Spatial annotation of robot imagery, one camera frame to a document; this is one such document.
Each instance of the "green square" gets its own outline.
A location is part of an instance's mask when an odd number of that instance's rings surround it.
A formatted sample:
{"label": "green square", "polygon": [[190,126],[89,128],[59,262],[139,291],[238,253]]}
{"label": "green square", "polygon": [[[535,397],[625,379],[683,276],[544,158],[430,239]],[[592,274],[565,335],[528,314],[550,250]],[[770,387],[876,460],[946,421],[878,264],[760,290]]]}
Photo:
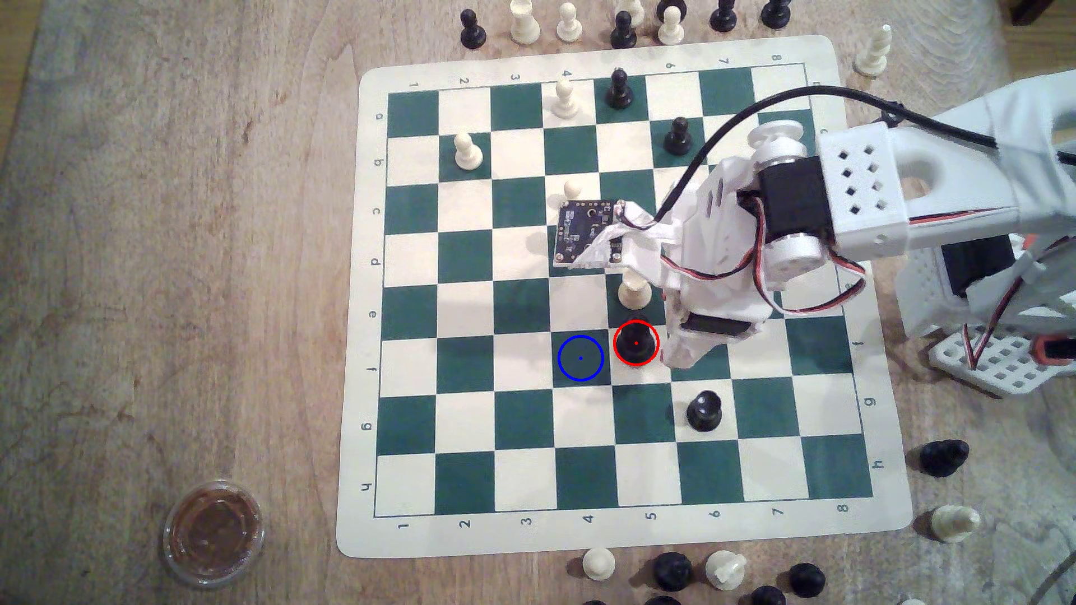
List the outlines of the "green square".
{"label": "green square", "polygon": [[493,231],[437,234],[437,281],[457,283],[493,279]]}
{"label": "green square", "polygon": [[802,441],[810,497],[874,495],[863,435],[803,437]]}
{"label": "green square", "polygon": [[405,185],[385,192],[385,235],[437,231],[437,185]]}
{"label": "green square", "polygon": [[437,338],[437,286],[381,291],[381,339]]}
{"label": "green square", "polygon": [[493,333],[549,332],[549,280],[493,282]]}
{"label": "green square", "polygon": [[740,439],[799,434],[791,377],[733,380],[733,399]]}
{"label": "green square", "polygon": [[598,175],[601,199],[626,199],[653,214],[654,205],[653,170],[627,170],[624,172],[603,172]]}
{"label": "green square", "polygon": [[493,452],[437,454],[435,515],[493,512]]}
{"label": "green square", "polygon": [[613,385],[612,422],[618,444],[675,441],[669,383]]}
{"label": "green square", "polygon": [[695,365],[688,369],[674,369],[672,380],[714,380],[731,378],[728,371],[728,346],[718,344],[707,351]]}
{"label": "green square", "polygon": [[493,182],[493,226],[529,227],[546,224],[546,179],[505,179]]}
{"label": "green square", "polygon": [[436,135],[439,113],[437,90],[391,93],[388,95],[388,136]]}
{"label": "green square", "polygon": [[650,325],[665,325],[665,301],[662,300],[662,289],[651,285],[650,302],[638,311],[633,311],[620,304],[620,283],[623,278],[620,273],[606,275],[606,309],[609,309],[609,327],[620,327],[624,325],[635,313],[642,313]]}
{"label": "green square", "polygon": [[[574,338],[576,336],[589,336],[598,343],[585,338]],[[575,332],[554,332],[552,334],[551,354],[553,355],[553,386],[593,386],[596,384],[609,384],[609,330],[607,329],[580,329]],[[580,381],[568,378],[568,375],[582,379],[589,376],[594,378]]]}
{"label": "green square", "polygon": [[672,166],[688,166],[695,158],[695,154],[706,143],[706,133],[703,131],[702,117],[688,118],[688,132],[691,135],[691,151],[684,155],[672,155],[665,151],[665,136],[672,129],[671,119],[661,119],[650,123],[650,146],[654,154],[654,168],[669,168]]}
{"label": "green square", "polygon": [[647,110],[647,76],[628,75],[627,85],[632,88],[632,104],[627,109],[612,109],[605,102],[606,90],[609,89],[611,80],[609,78],[594,81],[594,109],[598,124],[609,124],[612,122],[646,122],[650,119],[650,112]]}
{"label": "green square", "polygon": [[744,502],[736,441],[677,444],[680,501],[683,504]]}
{"label": "green square", "polygon": [[784,320],[792,374],[851,374],[852,353],[845,318]]}
{"label": "green square", "polygon": [[434,452],[434,395],[381,397],[378,455]]}
{"label": "green square", "polygon": [[755,101],[749,67],[700,71],[698,87],[703,115],[732,115]]}
{"label": "green square", "polygon": [[807,147],[808,155],[815,155],[815,117],[809,109],[798,109],[794,111],[764,111],[759,113],[759,124],[774,122],[775,119],[795,119],[804,125],[804,136],[799,142]]}
{"label": "green square", "polygon": [[547,174],[598,171],[598,135],[594,126],[547,128],[543,135]]}
{"label": "green square", "polygon": [[456,164],[455,135],[442,135],[439,139],[438,174],[445,181],[480,181],[490,178],[490,133],[471,132],[471,142],[482,150],[482,164],[475,170],[464,170]]}
{"label": "green square", "polygon": [[613,446],[556,450],[557,509],[615,508],[618,502]]}
{"label": "green square", "polygon": [[437,340],[437,392],[493,391],[493,337]]}
{"label": "green square", "polygon": [[504,391],[494,395],[498,450],[553,447],[553,391]]}
{"label": "green square", "polygon": [[490,89],[494,130],[541,128],[541,84],[512,84]]}

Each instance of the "blue circle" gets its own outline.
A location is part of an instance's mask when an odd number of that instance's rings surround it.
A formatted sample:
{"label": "blue circle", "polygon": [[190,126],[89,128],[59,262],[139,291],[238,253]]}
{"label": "blue circle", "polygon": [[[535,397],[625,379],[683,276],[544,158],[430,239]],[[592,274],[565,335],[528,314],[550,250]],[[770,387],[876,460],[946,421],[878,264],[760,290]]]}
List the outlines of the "blue circle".
{"label": "blue circle", "polygon": [[[585,338],[585,339],[590,340],[591,342],[594,343],[595,347],[598,348],[598,353],[601,354],[601,363],[598,364],[598,369],[594,370],[594,374],[587,376],[586,378],[576,378],[575,376],[571,376],[570,374],[568,374],[567,371],[564,370],[564,364],[561,363],[561,353],[564,353],[565,346],[567,346],[568,342],[571,342],[572,340],[575,340],[577,338]],[[561,349],[557,350],[557,352],[556,352],[556,365],[561,367],[561,374],[563,374],[564,376],[567,376],[569,379],[575,380],[576,382],[586,382],[587,380],[590,380],[590,379],[594,378],[595,376],[597,376],[598,372],[601,371],[601,368],[605,367],[605,349],[603,349],[601,346],[598,344],[597,340],[594,340],[590,336],[586,336],[584,334],[577,334],[576,336],[572,336],[571,338],[565,340],[561,344]]]}

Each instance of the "red circle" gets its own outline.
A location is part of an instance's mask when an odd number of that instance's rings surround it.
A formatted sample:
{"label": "red circle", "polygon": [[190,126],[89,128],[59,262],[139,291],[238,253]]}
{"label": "red circle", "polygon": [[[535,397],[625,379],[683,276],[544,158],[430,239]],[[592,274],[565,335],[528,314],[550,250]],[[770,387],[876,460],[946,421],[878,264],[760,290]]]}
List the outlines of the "red circle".
{"label": "red circle", "polygon": [[[620,351],[617,350],[617,337],[620,336],[620,330],[624,329],[624,326],[627,325],[627,324],[642,324],[642,325],[649,327],[650,332],[654,333],[654,354],[650,355],[649,360],[647,360],[645,362],[637,363],[637,364],[633,364],[632,362],[625,362],[624,357],[620,356]],[[617,333],[612,335],[612,347],[610,347],[610,349],[612,349],[613,354],[617,355],[617,358],[620,360],[621,363],[623,363],[624,365],[634,366],[634,367],[640,367],[640,366],[645,366],[645,365],[649,364],[650,362],[654,361],[654,357],[657,356],[657,351],[661,351],[661,349],[662,349],[662,339],[659,338],[657,330],[654,328],[654,326],[648,324],[647,322],[645,322],[642,320],[629,320],[629,321],[624,322],[623,325],[621,325],[620,327],[617,328]]]}

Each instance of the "wooden table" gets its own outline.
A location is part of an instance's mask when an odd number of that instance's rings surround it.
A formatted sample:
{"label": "wooden table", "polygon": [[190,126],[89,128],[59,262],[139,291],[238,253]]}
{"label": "wooden table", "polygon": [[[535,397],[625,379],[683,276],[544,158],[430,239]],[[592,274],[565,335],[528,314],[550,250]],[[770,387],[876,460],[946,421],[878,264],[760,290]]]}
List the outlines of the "wooden table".
{"label": "wooden table", "polygon": [[[458,43],[462,5],[72,0],[41,18],[0,177],[0,603],[642,603],[660,547],[620,549],[614,578],[579,552],[360,561],[335,544],[358,80],[385,65],[607,47],[610,1],[580,0],[583,39],[508,38],[507,1],[473,8],[490,33]],[[647,1],[652,10],[654,2]],[[686,41],[722,39],[693,2]],[[992,0],[829,0],[730,39],[822,33],[851,86],[928,114],[1008,79]],[[851,71],[867,27],[893,25],[878,82]],[[640,33],[652,33],[653,26]],[[648,38],[646,44],[653,44]],[[849,123],[874,111],[849,105]],[[740,543],[735,603],[796,561],[829,575],[817,603],[1067,603],[1076,555],[1072,383],[1000,400],[924,367],[877,264],[890,370],[908,447],[961,437],[955,476],[911,473],[919,511],[977,507],[946,546],[912,527]],[[217,476],[270,515],[250,576],[192,591],[158,559],[173,501]],[[714,545],[682,547],[703,561]]]}

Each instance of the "chessboard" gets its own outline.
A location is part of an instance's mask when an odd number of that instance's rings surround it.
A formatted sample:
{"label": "chessboard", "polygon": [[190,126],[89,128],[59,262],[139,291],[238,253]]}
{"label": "chessboard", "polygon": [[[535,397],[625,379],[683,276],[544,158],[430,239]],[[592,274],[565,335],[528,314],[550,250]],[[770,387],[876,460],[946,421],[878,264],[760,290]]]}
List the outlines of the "chessboard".
{"label": "chessboard", "polygon": [[[604,101],[617,67],[635,96],[620,111]],[[550,111],[562,78],[580,103],[569,119]],[[631,367],[609,347],[631,313],[618,300],[621,277],[555,268],[550,258],[568,178],[582,199],[629,199],[653,212],[694,154],[663,149],[675,117],[688,118],[697,149],[753,101],[812,83],[839,84],[822,37],[368,72],[340,550],[433,557],[907,525],[873,282],[820,316],[775,315],[761,334],[690,369]],[[750,155],[752,127],[788,118],[804,125],[809,150],[817,133],[846,127],[839,99],[788,101],[734,129],[709,166]],[[483,152],[476,170],[454,161],[458,132]],[[780,298],[807,306],[845,285],[825,266]],[[642,312],[664,336],[660,291]],[[684,420],[703,390],[723,402],[709,433]]]}

